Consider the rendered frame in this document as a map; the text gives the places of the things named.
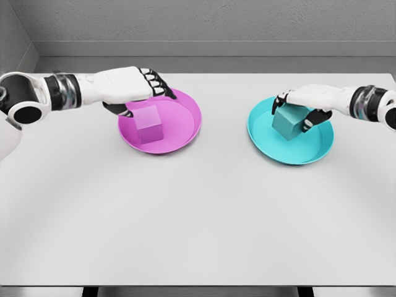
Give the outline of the teal block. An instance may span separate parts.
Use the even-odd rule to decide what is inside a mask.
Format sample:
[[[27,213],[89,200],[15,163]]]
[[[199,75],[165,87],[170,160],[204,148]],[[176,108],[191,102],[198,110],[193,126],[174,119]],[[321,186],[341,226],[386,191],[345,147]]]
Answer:
[[[290,141],[302,133],[304,120],[310,112],[305,106],[284,104],[275,110],[272,127]]]

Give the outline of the cyan plate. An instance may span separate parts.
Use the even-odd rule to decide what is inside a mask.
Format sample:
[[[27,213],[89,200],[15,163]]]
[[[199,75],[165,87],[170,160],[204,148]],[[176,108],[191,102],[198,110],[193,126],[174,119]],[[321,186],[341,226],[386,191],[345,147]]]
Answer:
[[[289,165],[305,165],[325,157],[334,142],[331,122],[325,121],[288,141],[272,127],[273,101],[274,97],[262,100],[249,113],[247,130],[253,144],[267,157]]]

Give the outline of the pink block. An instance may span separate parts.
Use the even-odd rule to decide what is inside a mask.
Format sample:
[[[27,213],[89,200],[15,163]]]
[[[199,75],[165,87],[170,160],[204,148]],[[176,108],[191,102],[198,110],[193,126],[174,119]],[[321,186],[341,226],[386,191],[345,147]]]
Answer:
[[[159,141],[164,138],[163,125],[156,106],[146,106],[132,112],[142,144]]]

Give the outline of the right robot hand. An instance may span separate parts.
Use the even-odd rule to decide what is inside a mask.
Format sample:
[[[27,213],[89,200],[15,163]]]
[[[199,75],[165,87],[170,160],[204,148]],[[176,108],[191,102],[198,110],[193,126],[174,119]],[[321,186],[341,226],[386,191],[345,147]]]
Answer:
[[[277,108],[285,103],[296,106],[312,108],[312,111],[303,120],[301,131],[307,132],[316,125],[319,125],[332,117],[332,107],[330,105],[335,87],[328,85],[309,84],[283,92],[276,96],[272,105],[272,115]]]

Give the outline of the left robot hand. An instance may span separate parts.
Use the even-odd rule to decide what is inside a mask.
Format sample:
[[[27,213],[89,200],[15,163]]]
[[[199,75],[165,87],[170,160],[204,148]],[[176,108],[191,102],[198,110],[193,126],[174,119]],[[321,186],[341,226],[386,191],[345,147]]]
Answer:
[[[175,100],[176,95],[159,73],[135,66],[111,69],[94,75],[97,89],[93,101],[102,102],[111,113],[125,118],[134,116],[126,103],[145,101],[165,96]]]

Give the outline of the pink plate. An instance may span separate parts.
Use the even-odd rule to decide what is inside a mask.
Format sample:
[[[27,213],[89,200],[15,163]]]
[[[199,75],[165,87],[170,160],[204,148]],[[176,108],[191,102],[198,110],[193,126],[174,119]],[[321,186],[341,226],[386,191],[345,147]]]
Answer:
[[[176,99],[165,96],[149,98],[145,101],[126,104],[132,112],[146,106],[156,106],[163,125],[164,138],[159,141],[142,144],[137,133],[134,117],[118,118],[121,137],[131,147],[145,153],[165,154],[174,152],[195,138],[202,123],[202,113],[197,102],[188,94],[173,90]]]

